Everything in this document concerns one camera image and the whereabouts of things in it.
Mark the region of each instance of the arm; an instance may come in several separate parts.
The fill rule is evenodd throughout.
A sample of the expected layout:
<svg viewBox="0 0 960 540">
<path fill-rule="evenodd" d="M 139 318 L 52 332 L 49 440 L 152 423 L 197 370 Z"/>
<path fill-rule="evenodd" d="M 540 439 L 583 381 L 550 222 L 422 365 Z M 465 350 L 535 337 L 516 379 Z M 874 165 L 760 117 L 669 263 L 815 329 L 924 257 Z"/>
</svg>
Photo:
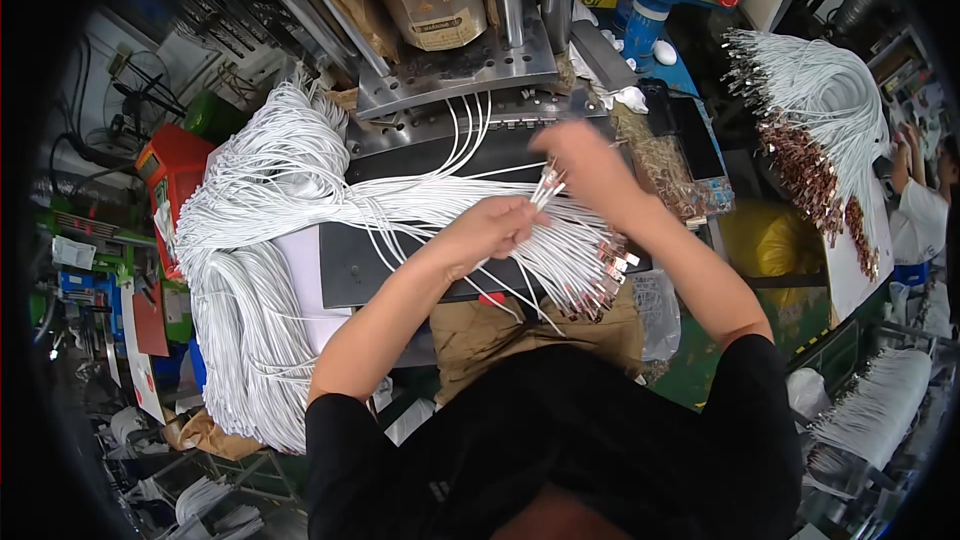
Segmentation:
<svg viewBox="0 0 960 540">
<path fill-rule="evenodd" d="M 907 171 L 906 167 L 907 155 L 909 153 L 910 147 L 906 145 L 906 142 L 901 142 L 896 147 L 896 154 L 894 155 L 894 172 L 890 176 L 890 181 L 893 183 L 894 191 L 900 196 L 904 195 L 904 189 L 910 182 L 910 173 Z"/>
<path fill-rule="evenodd" d="M 913 169 L 913 179 L 924 188 L 927 187 L 927 169 L 924 167 L 924 155 L 920 152 L 920 134 L 917 127 L 907 123 L 900 126 L 900 131 L 906 136 L 906 144 L 910 147 L 910 167 Z"/>
<path fill-rule="evenodd" d="M 486 258 L 506 259 L 534 221 L 547 219 L 525 197 L 498 196 L 443 228 L 333 334 L 314 365 L 307 405 L 328 393 L 366 400 L 450 284 Z"/>
<path fill-rule="evenodd" d="M 690 313 L 726 348 L 747 334 L 773 339 L 757 297 L 737 272 L 690 234 L 655 196 L 644 192 L 617 150 L 585 121 L 553 125 L 532 150 L 557 157 L 574 198 L 629 236 L 669 274 Z"/>
</svg>

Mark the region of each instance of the white mouse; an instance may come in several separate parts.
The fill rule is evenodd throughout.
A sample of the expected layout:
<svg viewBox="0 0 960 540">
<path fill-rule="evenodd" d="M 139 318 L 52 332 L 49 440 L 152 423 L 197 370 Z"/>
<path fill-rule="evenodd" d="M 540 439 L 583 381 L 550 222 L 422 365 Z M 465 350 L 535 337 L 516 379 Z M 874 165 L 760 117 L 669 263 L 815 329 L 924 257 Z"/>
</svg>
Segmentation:
<svg viewBox="0 0 960 540">
<path fill-rule="evenodd" d="M 673 65 L 677 62 L 677 49 L 670 42 L 657 40 L 654 42 L 654 58 L 663 65 Z"/>
</svg>

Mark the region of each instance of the black shirt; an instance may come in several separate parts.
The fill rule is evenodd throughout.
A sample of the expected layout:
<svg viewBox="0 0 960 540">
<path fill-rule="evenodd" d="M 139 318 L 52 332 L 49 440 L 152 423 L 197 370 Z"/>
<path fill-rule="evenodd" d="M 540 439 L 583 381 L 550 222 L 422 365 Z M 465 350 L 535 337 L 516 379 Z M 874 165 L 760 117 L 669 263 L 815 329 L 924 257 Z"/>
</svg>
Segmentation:
<svg viewBox="0 0 960 540">
<path fill-rule="evenodd" d="M 492 367 L 399 447 L 366 406 L 306 412 L 309 537 L 489 538 L 545 484 L 634 537 L 786 538 L 803 467 L 785 361 L 746 335 L 698 414 L 569 345 Z"/>
</svg>

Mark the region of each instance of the woman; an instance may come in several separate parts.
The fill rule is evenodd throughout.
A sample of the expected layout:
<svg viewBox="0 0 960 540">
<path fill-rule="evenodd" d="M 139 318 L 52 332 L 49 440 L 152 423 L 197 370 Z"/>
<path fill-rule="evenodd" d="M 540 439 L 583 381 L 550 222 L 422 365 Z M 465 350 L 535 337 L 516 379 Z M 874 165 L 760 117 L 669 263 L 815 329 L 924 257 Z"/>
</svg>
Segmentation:
<svg viewBox="0 0 960 540">
<path fill-rule="evenodd" d="M 786 537 L 802 463 L 785 362 L 757 298 L 593 126 L 553 126 L 532 150 L 556 157 L 572 196 L 663 266 L 724 351 L 702 413 L 554 343 L 490 367 L 395 447 L 364 401 L 453 281 L 548 224 L 523 197 L 487 198 L 396 270 L 317 359 L 310 537 Z"/>
<path fill-rule="evenodd" d="M 934 189 L 927 185 L 917 128 L 903 126 L 900 132 L 906 141 L 897 147 L 891 176 L 900 201 L 890 213 L 890 240 L 895 265 L 917 266 L 933 259 L 947 244 L 951 188 L 960 181 L 960 155 L 953 136 L 942 139 L 937 147 L 940 186 Z M 912 164 L 912 177 L 908 162 Z"/>
</svg>

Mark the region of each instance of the red machine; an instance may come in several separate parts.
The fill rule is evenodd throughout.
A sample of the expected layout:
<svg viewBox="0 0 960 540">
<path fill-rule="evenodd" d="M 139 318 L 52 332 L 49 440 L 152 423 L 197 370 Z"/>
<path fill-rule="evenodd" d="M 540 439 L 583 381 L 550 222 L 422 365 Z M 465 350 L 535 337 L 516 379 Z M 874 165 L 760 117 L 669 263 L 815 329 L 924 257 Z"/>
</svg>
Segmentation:
<svg viewBox="0 0 960 540">
<path fill-rule="evenodd" d="M 136 160 L 136 171 L 140 179 L 150 187 L 150 205 L 157 213 L 165 201 L 170 201 L 171 229 L 176 230 L 180 219 L 180 209 L 187 198 L 193 195 L 204 181 L 207 168 L 207 156 L 213 150 L 213 144 L 190 132 L 167 123 L 161 127 L 150 142 L 143 148 Z M 177 270 L 178 263 L 167 249 L 159 228 L 156 230 L 156 244 L 160 251 L 163 273 L 168 280 L 184 281 Z"/>
</svg>

